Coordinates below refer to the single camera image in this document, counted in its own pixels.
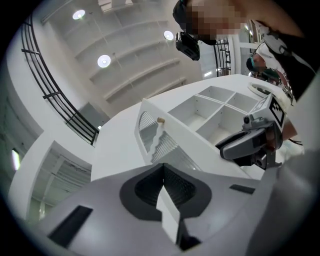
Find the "wooden knob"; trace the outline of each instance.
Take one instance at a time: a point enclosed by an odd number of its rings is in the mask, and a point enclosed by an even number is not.
[[[156,120],[158,123],[164,123],[165,120],[162,117],[158,117]]]

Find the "black railing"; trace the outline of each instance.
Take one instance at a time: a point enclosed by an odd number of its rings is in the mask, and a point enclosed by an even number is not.
[[[230,49],[228,38],[217,40],[213,46],[216,65],[216,76],[222,77],[231,74]]]
[[[67,126],[93,145],[99,130],[71,104],[51,75],[36,40],[32,16],[22,24],[21,38],[22,52],[25,54],[34,79],[44,94],[43,98],[52,105]]]

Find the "ceiling light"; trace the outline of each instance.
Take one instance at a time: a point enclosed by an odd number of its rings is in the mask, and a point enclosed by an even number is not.
[[[13,167],[14,170],[17,171],[20,168],[20,157],[19,157],[19,153],[13,149],[11,151],[11,156],[12,156],[12,160],[13,160]]]
[[[172,34],[172,32],[170,31],[164,31],[163,35],[165,39],[168,39],[168,40],[174,39],[174,34]]]
[[[72,15],[72,18],[74,20],[79,20],[81,19],[84,15],[85,15],[85,11],[84,10],[77,10],[73,15]]]
[[[212,74],[212,71],[210,71],[210,72],[208,72],[208,73],[205,73],[204,74],[204,77],[207,77],[207,76],[209,76],[209,75],[211,75]]]
[[[98,58],[98,65],[101,68],[106,68],[110,65],[111,59],[108,55],[102,55]]]

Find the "white compartment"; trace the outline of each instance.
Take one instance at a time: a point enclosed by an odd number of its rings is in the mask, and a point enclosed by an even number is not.
[[[216,145],[226,137],[242,130],[245,114],[228,106],[222,106],[196,132]]]
[[[199,95],[206,96],[221,102],[226,102],[234,94],[233,91],[220,87],[210,86],[199,93]]]
[[[257,104],[257,100],[251,97],[248,97],[246,95],[236,93],[234,96],[228,100],[226,103],[229,105],[232,105],[244,112],[249,113],[250,110],[254,108],[254,106]]]
[[[221,104],[217,102],[194,95],[169,111],[169,114],[196,131],[219,107]]]

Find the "round ceiling light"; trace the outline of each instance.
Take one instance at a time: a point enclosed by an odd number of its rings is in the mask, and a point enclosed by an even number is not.
[[[110,65],[111,59],[108,55],[102,55],[98,58],[98,65],[101,68],[106,68]]]
[[[170,32],[170,31],[164,31],[163,35],[164,35],[164,38],[167,40],[174,39],[174,34],[172,34],[172,32]]]
[[[85,11],[84,10],[77,10],[73,15],[72,15],[72,18],[74,20],[79,20],[81,19],[84,15],[85,15]]]

